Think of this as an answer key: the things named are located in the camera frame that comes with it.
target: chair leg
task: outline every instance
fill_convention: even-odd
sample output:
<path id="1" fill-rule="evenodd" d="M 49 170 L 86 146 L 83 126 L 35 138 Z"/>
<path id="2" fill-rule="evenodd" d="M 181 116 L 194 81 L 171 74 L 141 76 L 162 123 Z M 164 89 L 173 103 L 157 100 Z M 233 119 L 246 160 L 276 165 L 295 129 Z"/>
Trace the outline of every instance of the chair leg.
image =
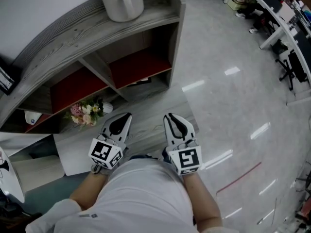
<path id="1" fill-rule="evenodd" d="M 290 84 L 291 84 L 291 86 L 290 86 L 290 91 L 292 91 L 292 90 L 293 90 L 293 78 L 292 78 L 292 74 L 288 75 L 288 77 L 290 78 Z"/>
<path id="2" fill-rule="evenodd" d="M 287 60 L 284 60 L 284 63 L 285 63 L 286 65 L 285 65 L 284 63 L 282 63 L 279 59 L 276 59 L 276 62 L 279 62 L 279 63 L 282 65 L 282 67 L 286 70 L 285 75 L 284 75 L 283 77 L 279 78 L 278 80 L 282 81 L 282 80 L 288 75 L 288 77 L 289 77 L 289 79 L 290 79 L 290 84 L 291 84 L 291 86 L 289 87 L 289 89 L 290 89 L 290 91 L 292 91 L 292 90 L 293 90 L 293 78 L 295 77 L 295 76 L 293 75 L 293 70 L 290 70 L 290 67 L 289 67 L 289 65 L 288 65 Z"/>
<path id="3" fill-rule="evenodd" d="M 287 75 L 288 75 L 288 73 L 286 72 L 285 75 L 283 77 L 279 78 L 278 80 L 282 81 L 283 79 L 286 78 Z"/>

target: desk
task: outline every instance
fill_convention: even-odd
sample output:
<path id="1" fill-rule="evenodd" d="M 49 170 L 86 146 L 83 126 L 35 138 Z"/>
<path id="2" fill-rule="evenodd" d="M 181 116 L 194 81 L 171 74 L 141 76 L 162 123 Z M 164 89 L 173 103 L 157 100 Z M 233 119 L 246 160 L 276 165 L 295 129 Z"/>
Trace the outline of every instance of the desk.
<path id="1" fill-rule="evenodd" d="M 308 80 L 311 83 L 311 72 L 310 72 L 310 69 L 308 67 L 307 61 L 306 61 L 305 57 L 303 56 L 303 54 L 302 54 L 302 52 L 301 52 L 301 50 L 297 44 L 297 41 L 294 39 L 293 35 L 291 34 L 291 31 L 290 31 L 287 23 L 285 23 L 285 21 L 283 21 L 283 19 L 281 19 L 280 16 L 273 11 L 273 8 L 270 8 L 264 0 L 256 0 L 256 1 L 263 8 L 265 8 L 267 11 L 269 11 L 269 13 L 274 17 L 274 19 L 280 25 L 280 27 L 264 43 L 262 43 L 260 45 L 260 49 L 264 49 L 267 46 L 274 44 L 285 33 L 287 38 L 288 38 L 288 41 L 290 42 L 292 48 L 294 49 L 295 53 L 297 54 L 297 57 L 298 57 L 301 65 L 302 65 L 302 68 L 304 69 L 305 73 L 307 74 Z M 308 98 L 305 98 L 305 99 L 296 100 L 293 102 L 287 102 L 286 105 L 294 105 L 294 104 L 302 103 L 305 101 L 311 101 L 311 96 Z"/>
<path id="2" fill-rule="evenodd" d="M 311 30 L 310 30 L 310 28 L 307 26 L 307 24 L 304 22 L 304 20 L 300 20 L 300 22 L 301 22 L 301 24 L 303 25 L 303 27 L 305 28 L 305 30 L 308 33 L 307 38 L 310 38 L 311 37 Z"/>

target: black chair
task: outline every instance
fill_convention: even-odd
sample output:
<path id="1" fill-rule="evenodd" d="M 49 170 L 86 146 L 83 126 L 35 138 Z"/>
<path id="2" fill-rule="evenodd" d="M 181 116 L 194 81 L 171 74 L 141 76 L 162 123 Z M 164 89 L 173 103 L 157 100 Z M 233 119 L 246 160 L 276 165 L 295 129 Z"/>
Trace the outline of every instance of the black chair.
<path id="1" fill-rule="evenodd" d="M 279 62 L 283 66 L 283 68 L 286 70 L 285 75 L 279 78 L 279 80 L 282 81 L 288 76 L 290 79 L 290 84 L 291 84 L 289 89 L 290 91 L 292 91 L 293 90 L 293 78 L 295 76 L 301 83 L 308 81 L 308 77 L 305 71 L 303 70 L 302 65 L 297 57 L 297 54 L 294 52 L 294 50 L 290 52 L 290 54 L 288 55 L 288 59 L 289 59 L 292 69 L 290 69 L 290 65 L 286 59 L 284 60 L 284 63 L 281 62 L 279 59 L 276 59 L 276 62 Z"/>

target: shoe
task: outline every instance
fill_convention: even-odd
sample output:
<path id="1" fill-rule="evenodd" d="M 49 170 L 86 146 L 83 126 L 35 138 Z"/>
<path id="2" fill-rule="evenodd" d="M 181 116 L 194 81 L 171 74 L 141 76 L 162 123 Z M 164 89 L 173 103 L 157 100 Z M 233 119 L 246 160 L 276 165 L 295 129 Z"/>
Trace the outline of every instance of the shoe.
<path id="1" fill-rule="evenodd" d="M 254 33 L 257 33 L 257 32 L 258 32 L 258 29 L 251 28 L 251 29 L 249 29 L 249 32 L 250 32 L 251 34 L 254 34 Z"/>
<path id="2" fill-rule="evenodd" d="M 235 13 L 235 15 L 236 15 L 237 17 L 240 17 L 240 18 L 243 18 L 243 19 L 246 18 L 246 15 L 243 14 L 243 13 Z"/>

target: forearm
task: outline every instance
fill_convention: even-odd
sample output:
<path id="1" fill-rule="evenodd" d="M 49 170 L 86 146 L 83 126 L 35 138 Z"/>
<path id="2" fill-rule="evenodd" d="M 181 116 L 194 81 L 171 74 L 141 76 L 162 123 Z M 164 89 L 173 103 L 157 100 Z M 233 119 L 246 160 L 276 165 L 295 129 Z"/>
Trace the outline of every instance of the forearm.
<path id="1" fill-rule="evenodd" d="M 76 201 L 83 211 L 87 210 L 95 204 L 107 180 L 108 176 L 106 175 L 89 173 L 85 180 L 71 194 L 70 199 Z"/>
<path id="2" fill-rule="evenodd" d="M 184 184 L 192 203 L 198 230 L 222 226 L 221 214 L 217 203 L 206 189 L 197 173 L 184 175 Z"/>

